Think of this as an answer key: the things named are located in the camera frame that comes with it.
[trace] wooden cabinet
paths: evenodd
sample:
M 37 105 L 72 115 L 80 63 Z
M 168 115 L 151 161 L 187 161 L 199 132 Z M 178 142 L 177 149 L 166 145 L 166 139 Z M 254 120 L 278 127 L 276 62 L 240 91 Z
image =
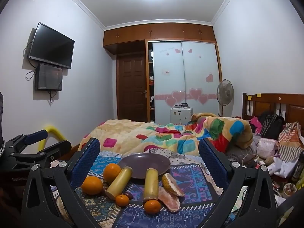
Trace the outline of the wooden cabinet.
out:
M 186 23 L 183 23 L 182 25 L 185 39 L 201 39 L 199 25 Z
M 118 31 L 118 43 L 145 40 L 150 38 L 149 24 L 121 27 Z
M 168 23 L 168 39 L 184 39 L 183 24 Z
M 121 27 L 104 32 L 103 46 L 117 54 L 120 48 L 129 49 L 146 39 L 205 40 L 215 42 L 212 26 L 188 23 L 153 23 Z
M 150 39 L 167 39 L 168 23 L 150 24 Z
M 211 40 L 215 41 L 215 36 L 212 26 L 199 25 L 199 30 L 202 40 Z
M 112 29 L 104 32 L 103 45 L 112 45 L 118 43 L 118 29 Z

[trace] flat screen tv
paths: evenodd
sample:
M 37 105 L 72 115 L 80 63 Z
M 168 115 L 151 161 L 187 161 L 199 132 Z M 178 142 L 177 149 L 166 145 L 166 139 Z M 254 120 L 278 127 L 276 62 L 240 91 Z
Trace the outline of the flat screen tv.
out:
M 39 22 L 29 58 L 70 69 L 75 41 Z

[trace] sliding wardrobe door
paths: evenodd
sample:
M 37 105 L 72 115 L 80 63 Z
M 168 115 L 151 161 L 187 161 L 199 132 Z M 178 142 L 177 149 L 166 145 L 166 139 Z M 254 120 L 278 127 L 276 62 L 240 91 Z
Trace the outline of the sliding wardrobe door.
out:
M 186 100 L 193 113 L 218 114 L 216 90 L 219 70 L 215 45 L 200 42 L 182 42 Z
M 185 102 L 181 42 L 153 43 L 155 122 L 170 123 L 170 109 Z

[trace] purple plate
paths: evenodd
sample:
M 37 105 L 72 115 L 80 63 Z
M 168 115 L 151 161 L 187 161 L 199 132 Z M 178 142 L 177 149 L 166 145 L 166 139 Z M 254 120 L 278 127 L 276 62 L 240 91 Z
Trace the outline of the purple plate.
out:
M 121 168 L 125 166 L 131 167 L 133 178 L 145 179 L 147 169 L 154 168 L 157 170 L 158 175 L 162 175 L 170 169 L 171 162 L 160 154 L 133 154 L 123 158 L 118 165 Z

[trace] wooden headboard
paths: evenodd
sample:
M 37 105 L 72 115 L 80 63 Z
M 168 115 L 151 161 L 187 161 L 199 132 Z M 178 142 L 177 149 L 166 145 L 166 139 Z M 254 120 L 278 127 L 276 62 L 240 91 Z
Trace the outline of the wooden headboard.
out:
M 301 134 L 304 134 L 304 94 L 243 93 L 242 119 L 250 120 L 264 111 L 273 111 L 285 118 L 285 122 L 299 122 Z

